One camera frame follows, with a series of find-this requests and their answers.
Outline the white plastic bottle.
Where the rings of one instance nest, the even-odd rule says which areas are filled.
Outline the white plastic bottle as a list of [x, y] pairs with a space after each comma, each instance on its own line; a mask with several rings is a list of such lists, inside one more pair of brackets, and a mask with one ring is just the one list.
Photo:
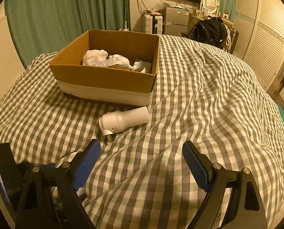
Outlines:
[[98, 120], [101, 138], [113, 138], [129, 128], [148, 124], [150, 114], [146, 106], [127, 111], [112, 111], [103, 114]]

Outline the white cream tube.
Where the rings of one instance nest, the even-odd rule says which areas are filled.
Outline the white cream tube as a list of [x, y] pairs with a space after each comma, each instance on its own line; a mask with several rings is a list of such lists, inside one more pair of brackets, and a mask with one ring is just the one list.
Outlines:
[[91, 67], [107, 67], [114, 69], [122, 69], [122, 70], [131, 70], [132, 68], [127, 64], [120, 64], [114, 60], [100, 60], [94, 63], [91, 63], [89, 66]]

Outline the blue floral tissue pack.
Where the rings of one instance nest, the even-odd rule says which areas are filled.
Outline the blue floral tissue pack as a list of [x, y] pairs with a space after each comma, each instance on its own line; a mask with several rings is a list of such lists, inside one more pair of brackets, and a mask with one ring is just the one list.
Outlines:
[[140, 73], [151, 73], [152, 63], [142, 60], [136, 60], [132, 66], [132, 71]]

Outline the white plush in box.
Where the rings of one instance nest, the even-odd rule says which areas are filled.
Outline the white plush in box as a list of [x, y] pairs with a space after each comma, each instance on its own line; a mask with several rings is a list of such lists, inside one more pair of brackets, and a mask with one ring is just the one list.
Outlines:
[[88, 50], [82, 58], [82, 65], [102, 66], [107, 57], [108, 53], [105, 50]]

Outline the brown cardboard box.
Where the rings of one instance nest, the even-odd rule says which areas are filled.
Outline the brown cardboard box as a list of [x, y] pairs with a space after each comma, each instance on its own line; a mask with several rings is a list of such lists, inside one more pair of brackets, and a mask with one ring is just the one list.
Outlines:
[[[89, 50], [126, 57], [131, 64], [151, 64], [146, 73], [82, 64]], [[129, 106], [150, 103], [157, 78], [160, 37], [134, 31], [88, 30], [62, 49], [49, 63], [58, 86], [78, 98]]]

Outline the green curtain left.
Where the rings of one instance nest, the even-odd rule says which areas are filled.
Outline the green curtain left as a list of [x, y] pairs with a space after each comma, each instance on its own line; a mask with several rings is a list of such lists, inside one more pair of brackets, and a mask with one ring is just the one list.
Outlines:
[[120, 30], [130, 24], [128, 0], [5, 0], [4, 8], [24, 67], [88, 30]]

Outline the black jacket on chair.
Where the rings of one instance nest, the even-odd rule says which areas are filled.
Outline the black jacket on chair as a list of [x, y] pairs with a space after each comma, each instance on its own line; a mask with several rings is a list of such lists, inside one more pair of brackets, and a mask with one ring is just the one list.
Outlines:
[[227, 29], [220, 17], [198, 21], [189, 33], [189, 39], [217, 48], [222, 48], [222, 44], [226, 38]]

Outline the white louvered wardrobe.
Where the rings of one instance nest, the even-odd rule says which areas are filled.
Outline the white louvered wardrobe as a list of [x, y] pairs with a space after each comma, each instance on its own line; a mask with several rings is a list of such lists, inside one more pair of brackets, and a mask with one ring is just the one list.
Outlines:
[[246, 62], [268, 90], [284, 64], [284, 4], [281, 0], [237, 0], [234, 56]]

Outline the silver mini fridge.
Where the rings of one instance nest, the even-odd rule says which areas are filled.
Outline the silver mini fridge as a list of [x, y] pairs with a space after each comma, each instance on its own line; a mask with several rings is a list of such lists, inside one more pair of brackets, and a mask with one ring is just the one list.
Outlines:
[[163, 34], [180, 36], [186, 33], [189, 10], [177, 7], [165, 7], [163, 12]]

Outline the white suitcase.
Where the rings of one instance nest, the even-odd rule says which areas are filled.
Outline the white suitcase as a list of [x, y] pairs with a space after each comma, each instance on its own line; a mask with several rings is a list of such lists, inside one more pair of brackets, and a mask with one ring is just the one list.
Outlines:
[[143, 32], [146, 34], [162, 34], [163, 16], [143, 15]]

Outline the white oval vanity mirror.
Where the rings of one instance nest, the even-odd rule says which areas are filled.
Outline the white oval vanity mirror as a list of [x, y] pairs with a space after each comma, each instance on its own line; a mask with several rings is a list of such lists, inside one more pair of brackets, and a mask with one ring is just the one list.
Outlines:
[[219, 12], [219, 0], [201, 0], [200, 8], [207, 15], [216, 15]]

